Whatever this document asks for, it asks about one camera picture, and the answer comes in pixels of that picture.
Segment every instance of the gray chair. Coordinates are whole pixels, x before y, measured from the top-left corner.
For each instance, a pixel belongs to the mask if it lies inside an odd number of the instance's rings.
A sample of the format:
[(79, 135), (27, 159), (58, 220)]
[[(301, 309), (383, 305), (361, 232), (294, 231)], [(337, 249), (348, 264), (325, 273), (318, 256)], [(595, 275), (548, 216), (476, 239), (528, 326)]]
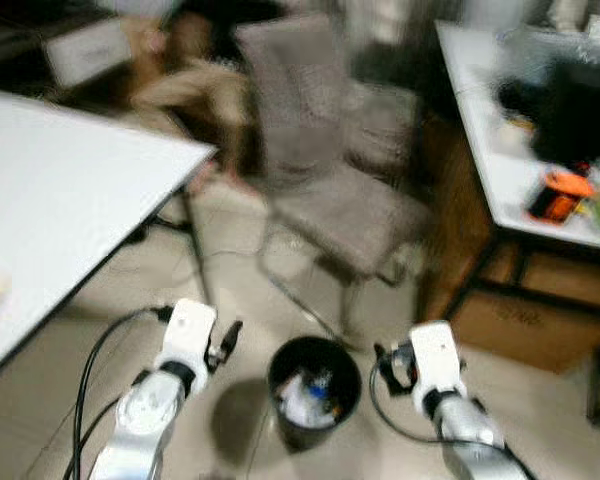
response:
[(272, 210), (260, 266), (289, 298), (329, 328), (264, 261), (278, 222), (319, 247), (347, 273), (341, 299), (346, 331), (362, 283), (378, 274), (398, 246), (424, 236), (429, 212), (345, 161), (342, 119), (348, 79), (326, 16), (243, 26), (236, 36), (255, 85)]

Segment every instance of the white desk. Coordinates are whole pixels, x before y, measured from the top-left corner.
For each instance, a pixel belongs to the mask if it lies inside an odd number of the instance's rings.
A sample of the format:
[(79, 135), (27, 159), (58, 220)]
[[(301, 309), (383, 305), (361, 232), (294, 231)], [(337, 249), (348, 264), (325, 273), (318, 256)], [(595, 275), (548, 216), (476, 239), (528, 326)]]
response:
[(500, 227), (600, 249), (600, 228), (574, 216), (566, 225), (532, 220), (525, 213), (543, 172), (555, 167), (536, 158), (523, 142), (504, 144), (505, 119), (494, 98), (502, 47), (491, 32), (439, 22), (438, 33), (489, 213)]
[[(569, 255), (578, 260), (600, 258), (600, 228), (581, 216), (556, 226), (534, 221), (525, 208), (542, 173), (556, 168), (540, 161), (522, 140), (505, 142), (498, 129), (505, 124), (495, 99), (498, 62), (506, 59), (493, 32), (467, 30), (447, 22), (437, 23), (438, 36), (464, 129), (487, 207), (493, 222), (492, 238), (447, 305), (443, 318), (451, 320), (467, 293), (479, 288), (504, 295), (537, 300), (600, 314), (600, 307), (521, 287), (526, 258), (534, 250)], [(514, 241), (522, 255), (513, 285), (481, 280), (498, 245)]]
[(214, 151), (0, 93), (0, 363)]

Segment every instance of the black trash can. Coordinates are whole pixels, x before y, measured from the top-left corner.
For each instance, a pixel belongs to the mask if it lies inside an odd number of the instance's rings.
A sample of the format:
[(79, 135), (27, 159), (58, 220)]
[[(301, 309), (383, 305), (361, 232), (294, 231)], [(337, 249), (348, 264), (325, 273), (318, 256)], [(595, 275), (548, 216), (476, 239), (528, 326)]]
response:
[[(338, 399), (342, 409), (334, 425), (303, 427), (280, 411), (277, 389), (300, 368), (314, 375), (324, 368), (332, 372), (329, 393)], [(360, 371), (351, 356), (337, 343), (320, 337), (298, 337), (280, 347), (271, 360), (267, 380), (280, 433), (285, 443), (295, 450), (306, 450), (326, 440), (355, 411), (362, 391)]]

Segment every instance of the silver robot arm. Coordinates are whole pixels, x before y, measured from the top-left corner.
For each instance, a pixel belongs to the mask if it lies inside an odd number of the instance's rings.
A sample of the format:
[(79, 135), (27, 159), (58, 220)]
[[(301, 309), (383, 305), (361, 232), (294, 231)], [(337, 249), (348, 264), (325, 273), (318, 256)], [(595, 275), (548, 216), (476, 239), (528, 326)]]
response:
[(449, 324), (444, 321), (413, 328), (395, 358), (407, 367), (411, 381), (402, 386), (389, 358), (376, 346), (378, 371), (392, 396), (412, 394), (416, 410), (429, 418), (449, 470), (459, 480), (530, 480), (533, 477), (506, 446), (504, 436), (484, 408), (467, 396), (460, 361)]
[(219, 348), (209, 346), (215, 309), (182, 299), (167, 327), (155, 370), (118, 402), (111, 439), (98, 455), (90, 480), (157, 480), (185, 398), (205, 387), (224, 363), (242, 326), (236, 322)]

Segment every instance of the white table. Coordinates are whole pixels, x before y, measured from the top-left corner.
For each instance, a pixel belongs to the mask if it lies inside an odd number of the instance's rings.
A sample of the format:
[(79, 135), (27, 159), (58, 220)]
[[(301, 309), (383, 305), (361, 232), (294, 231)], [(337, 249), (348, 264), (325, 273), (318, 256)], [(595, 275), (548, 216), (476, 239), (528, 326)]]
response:
[(495, 99), (499, 62), (506, 59), (493, 32), (468, 30), (447, 22), (437, 23), (438, 36), (451, 79), (476, 171), (494, 226), (494, 233), (455, 297), (445, 310), (450, 319), (472, 288), (531, 298), (600, 313), (597, 306), (563, 297), (530, 292), (520, 287), (526, 256), (521, 257), (513, 286), (480, 280), (479, 274), (501, 241), (516, 241), (529, 254), (542, 249), (569, 254), (579, 260), (600, 261), (600, 228), (574, 216), (562, 226), (534, 221), (526, 214), (544, 172), (555, 165), (539, 160), (522, 139), (505, 141), (498, 132), (505, 125)]
[(0, 93), (0, 365), (214, 151)]

